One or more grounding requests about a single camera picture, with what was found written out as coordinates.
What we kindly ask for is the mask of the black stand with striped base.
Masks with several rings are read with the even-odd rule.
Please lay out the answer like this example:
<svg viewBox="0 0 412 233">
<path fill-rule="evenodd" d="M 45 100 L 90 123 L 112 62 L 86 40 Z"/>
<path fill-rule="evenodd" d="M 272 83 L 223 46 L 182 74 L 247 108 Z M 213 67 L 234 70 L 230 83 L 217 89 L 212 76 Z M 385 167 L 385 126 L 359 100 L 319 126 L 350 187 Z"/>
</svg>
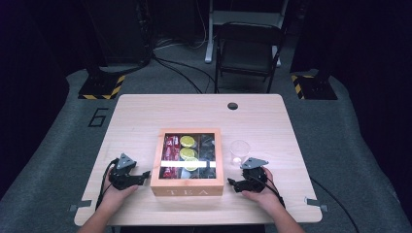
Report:
<svg viewBox="0 0 412 233">
<path fill-rule="evenodd" d="M 330 77 L 329 41 L 322 4 L 326 0 L 309 0 L 299 39 L 295 47 L 291 71 L 303 72 L 315 69 L 312 77 L 297 75 L 301 98 L 306 100 L 336 100 L 328 81 Z"/>
<path fill-rule="evenodd" d="M 97 39 L 96 29 L 92 15 L 87 6 L 87 0 L 80 0 L 84 15 L 82 16 L 83 28 L 80 30 L 79 56 L 86 67 L 87 78 L 79 91 L 85 99 L 114 99 L 124 81 L 124 72 L 103 71 L 99 63 L 96 50 L 101 50 Z"/>
</svg>

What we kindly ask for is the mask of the black folding chair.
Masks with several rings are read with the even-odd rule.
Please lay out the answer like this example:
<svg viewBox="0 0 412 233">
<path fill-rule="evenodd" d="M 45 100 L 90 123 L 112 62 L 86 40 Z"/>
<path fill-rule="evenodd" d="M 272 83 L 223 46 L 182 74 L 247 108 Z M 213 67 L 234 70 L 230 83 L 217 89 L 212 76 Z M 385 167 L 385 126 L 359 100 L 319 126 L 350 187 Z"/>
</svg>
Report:
<svg viewBox="0 0 412 233">
<path fill-rule="evenodd" d="M 214 92 L 223 73 L 263 77 L 269 93 L 285 40 L 285 29 L 270 24 L 230 21 L 216 36 Z"/>
</svg>

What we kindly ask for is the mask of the person's left hand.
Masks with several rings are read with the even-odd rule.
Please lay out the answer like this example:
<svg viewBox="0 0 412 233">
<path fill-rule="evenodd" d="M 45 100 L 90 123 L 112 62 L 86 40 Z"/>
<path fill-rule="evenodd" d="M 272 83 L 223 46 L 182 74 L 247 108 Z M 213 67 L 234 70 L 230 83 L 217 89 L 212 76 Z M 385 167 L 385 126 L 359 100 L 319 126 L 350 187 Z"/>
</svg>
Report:
<svg viewBox="0 0 412 233">
<path fill-rule="evenodd" d="M 133 185 L 124 190 L 118 190 L 112 186 L 108 187 L 97 210 L 115 213 L 137 189 L 138 185 Z"/>
</svg>

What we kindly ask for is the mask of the person's right hand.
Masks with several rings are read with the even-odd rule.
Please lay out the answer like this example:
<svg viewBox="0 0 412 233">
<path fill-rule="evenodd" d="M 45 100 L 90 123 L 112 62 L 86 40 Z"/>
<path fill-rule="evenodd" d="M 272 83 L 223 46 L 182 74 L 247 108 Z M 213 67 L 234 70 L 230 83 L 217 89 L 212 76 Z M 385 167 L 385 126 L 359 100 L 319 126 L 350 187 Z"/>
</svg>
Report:
<svg viewBox="0 0 412 233">
<path fill-rule="evenodd" d="M 261 192 L 244 190 L 242 191 L 242 195 L 252 201 L 257 202 L 257 204 L 269 215 L 279 214 L 285 210 L 285 207 L 278 198 L 279 192 L 273 182 L 271 172 L 265 167 L 263 167 L 263 171 L 267 177 L 265 189 Z"/>
</svg>

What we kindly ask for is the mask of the yellow-green capsule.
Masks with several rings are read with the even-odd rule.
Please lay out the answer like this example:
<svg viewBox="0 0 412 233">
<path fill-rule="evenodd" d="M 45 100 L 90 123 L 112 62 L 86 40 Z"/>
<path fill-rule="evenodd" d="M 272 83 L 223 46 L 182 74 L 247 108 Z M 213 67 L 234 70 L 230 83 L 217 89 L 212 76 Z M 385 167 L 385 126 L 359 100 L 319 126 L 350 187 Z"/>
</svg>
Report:
<svg viewBox="0 0 412 233">
<path fill-rule="evenodd" d="M 189 172 L 195 171 L 198 168 L 198 162 L 196 157 L 189 157 L 185 160 L 184 168 Z"/>
<path fill-rule="evenodd" d="M 195 148 L 197 145 L 194 138 L 189 135 L 182 136 L 180 139 L 180 143 L 181 143 L 181 146 L 185 148 Z"/>
<path fill-rule="evenodd" d="M 186 160 L 188 158 L 196 157 L 196 151 L 190 148 L 182 148 L 180 150 L 180 156 Z"/>
</svg>

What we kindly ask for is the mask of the clear plastic cup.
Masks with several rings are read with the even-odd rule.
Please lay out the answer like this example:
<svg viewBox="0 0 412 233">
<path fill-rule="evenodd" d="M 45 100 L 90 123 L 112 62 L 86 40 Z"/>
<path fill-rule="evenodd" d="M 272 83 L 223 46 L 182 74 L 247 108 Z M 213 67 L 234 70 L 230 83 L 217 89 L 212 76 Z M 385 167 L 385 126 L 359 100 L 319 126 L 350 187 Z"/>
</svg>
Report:
<svg viewBox="0 0 412 233">
<path fill-rule="evenodd" d="M 231 153 L 231 164 L 240 165 L 248 158 L 251 146 L 243 140 L 236 140 L 231 143 L 229 149 Z"/>
</svg>

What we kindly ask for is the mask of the wooden box with glass lid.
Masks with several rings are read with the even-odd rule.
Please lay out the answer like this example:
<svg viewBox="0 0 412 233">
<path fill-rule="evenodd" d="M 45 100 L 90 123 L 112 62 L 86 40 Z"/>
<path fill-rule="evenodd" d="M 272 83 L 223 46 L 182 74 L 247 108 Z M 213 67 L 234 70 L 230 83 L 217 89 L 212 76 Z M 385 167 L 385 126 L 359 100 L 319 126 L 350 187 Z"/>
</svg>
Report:
<svg viewBox="0 0 412 233">
<path fill-rule="evenodd" d="M 214 138 L 215 160 L 210 165 L 216 169 L 214 179 L 201 179 L 199 170 L 206 166 L 205 161 L 199 159 L 201 136 L 210 134 Z M 199 160 L 198 168 L 195 171 L 187 171 L 185 160 L 180 156 L 180 161 L 161 162 L 164 137 L 189 135 L 194 138 L 197 145 L 190 148 L 196 151 L 196 158 Z M 179 178 L 162 179 L 160 177 L 161 165 L 165 167 L 179 167 Z M 222 196 L 223 195 L 223 153 L 221 130 L 217 128 L 171 128 L 162 129 L 158 135 L 158 142 L 154 157 L 154 168 L 151 178 L 151 188 L 155 196 Z"/>
</svg>

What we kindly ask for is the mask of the grey table edge bracket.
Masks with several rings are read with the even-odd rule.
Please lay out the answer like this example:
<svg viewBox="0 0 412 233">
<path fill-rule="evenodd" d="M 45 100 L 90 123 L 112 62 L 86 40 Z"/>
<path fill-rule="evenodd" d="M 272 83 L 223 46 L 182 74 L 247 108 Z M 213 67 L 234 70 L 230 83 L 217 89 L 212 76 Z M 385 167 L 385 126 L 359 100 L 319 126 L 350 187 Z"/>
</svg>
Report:
<svg viewBox="0 0 412 233">
<path fill-rule="evenodd" d="M 321 201 L 317 199 L 311 199 L 311 198 L 305 197 L 304 201 L 308 206 L 317 207 L 322 212 L 328 212 L 328 206 L 326 204 L 323 204 Z"/>
<path fill-rule="evenodd" d="M 90 207 L 92 200 L 81 200 L 76 204 L 71 204 L 68 208 L 68 212 L 76 212 L 79 208 Z"/>
</svg>

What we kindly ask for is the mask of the red sachet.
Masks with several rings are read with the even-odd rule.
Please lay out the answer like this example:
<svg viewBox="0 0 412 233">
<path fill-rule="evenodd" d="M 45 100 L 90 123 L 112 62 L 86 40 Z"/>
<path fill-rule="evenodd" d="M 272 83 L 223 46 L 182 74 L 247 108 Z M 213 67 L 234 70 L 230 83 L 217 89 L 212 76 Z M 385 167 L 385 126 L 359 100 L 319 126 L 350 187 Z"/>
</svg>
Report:
<svg viewBox="0 0 412 233">
<path fill-rule="evenodd" d="M 166 140 L 166 159 L 167 161 L 173 161 L 174 160 L 174 137 L 173 136 L 168 136 Z M 165 172 L 165 175 L 168 179 L 174 179 L 176 172 L 174 167 L 168 167 L 167 171 Z"/>
<path fill-rule="evenodd" d="M 174 143 L 174 161 L 180 161 L 180 141 L 179 141 L 179 136 L 175 135 L 173 136 L 173 143 Z M 175 170 L 175 177 L 179 178 L 180 174 L 180 168 L 179 167 L 174 167 Z"/>
<path fill-rule="evenodd" d="M 169 137 L 165 136 L 164 137 L 164 144 L 163 144 L 163 151 L 162 151 L 162 158 L 161 158 L 161 162 L 164 161 L 168 161 L 169 160 Z M 167 179 L 169 177 L 169 170 L 167 167 L 165 167 L 164 165 L 161 165 L 161 169 L 160 169 L 160 177 L 162 179 Z"/>
</svg>

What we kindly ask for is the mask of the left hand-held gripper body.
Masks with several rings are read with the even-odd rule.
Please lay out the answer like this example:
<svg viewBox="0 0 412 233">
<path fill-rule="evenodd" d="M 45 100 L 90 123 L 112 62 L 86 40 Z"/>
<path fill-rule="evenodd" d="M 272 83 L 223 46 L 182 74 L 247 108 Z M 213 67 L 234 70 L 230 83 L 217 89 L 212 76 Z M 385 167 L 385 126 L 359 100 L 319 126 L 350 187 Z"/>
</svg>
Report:
<svg viewBox="0 0 412 233">
<path fill-rule="evenodd" d="M 109 175 L 109 182 L 112 186 L 118 190 L 124 190 L 135 185 L 135 179 L 130 175 L 130 172 L 136 167 L 136 164 L 136 161 L 122 153 Z"/>
</svg>

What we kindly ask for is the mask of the white desk frame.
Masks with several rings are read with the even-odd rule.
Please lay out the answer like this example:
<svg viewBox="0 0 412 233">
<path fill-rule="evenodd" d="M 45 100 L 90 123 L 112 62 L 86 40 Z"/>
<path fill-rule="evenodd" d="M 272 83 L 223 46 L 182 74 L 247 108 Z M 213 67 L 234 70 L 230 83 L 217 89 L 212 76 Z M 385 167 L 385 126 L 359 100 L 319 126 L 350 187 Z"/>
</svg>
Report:
<svg viewBox="0 0 412 233">
<path fill-rule="evenodd" d="M 286 10 L 290 0 L 281 0 L 282 9 L 276 13 L 260 13 L 260 12 L 236 12 L 236 11 L 217 11 L 214 9 L 214 2 L 216 0 L 209 0 L 208 10 L 208 31 L 207 31 L 207 48 L 204 61 L 210 64 L 213 61 L 214 53 L 214 27 L 222 25 L 230 21 L 244 21 L 249 23 L 266 23 L 281 27 L 286 15 Z"/>
</svg>

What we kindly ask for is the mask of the pile of small wrapped packets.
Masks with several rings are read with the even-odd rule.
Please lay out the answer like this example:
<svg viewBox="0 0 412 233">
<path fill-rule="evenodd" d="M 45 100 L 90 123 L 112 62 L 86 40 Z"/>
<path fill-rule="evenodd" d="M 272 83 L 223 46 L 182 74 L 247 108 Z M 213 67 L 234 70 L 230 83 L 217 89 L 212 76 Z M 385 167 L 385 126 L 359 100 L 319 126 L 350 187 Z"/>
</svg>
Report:
<svg viewBox="0 0 412 233">
<path fill-rule="evenodd" d="M 206 162 L 206 166 L 199 170 L 200 178 L 214 179 L 216 177 L 216 169 L 210 163 L 215 160 L 215 145 L 214 138 L 210 134 L 201 136 L 199 159 Z"/>
</svg>

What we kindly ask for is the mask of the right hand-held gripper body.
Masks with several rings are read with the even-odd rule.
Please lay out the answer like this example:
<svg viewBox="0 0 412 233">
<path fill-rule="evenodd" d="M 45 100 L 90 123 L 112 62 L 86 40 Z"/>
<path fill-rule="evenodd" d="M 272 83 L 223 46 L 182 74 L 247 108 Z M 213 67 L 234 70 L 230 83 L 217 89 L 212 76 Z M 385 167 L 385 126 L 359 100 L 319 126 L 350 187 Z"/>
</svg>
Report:
<svg viewBox="0 0 412 233">
<path fill-rule="evenodd" d="M 266 164 L 266 160 L 253 157 L 248 158 L 241 165 L 242 176 L 244 178 L 241 187 L 247 188 L 248 191 L 262 191 L 267 182 L 267 176 L 262 166 Z"/>
</svg>

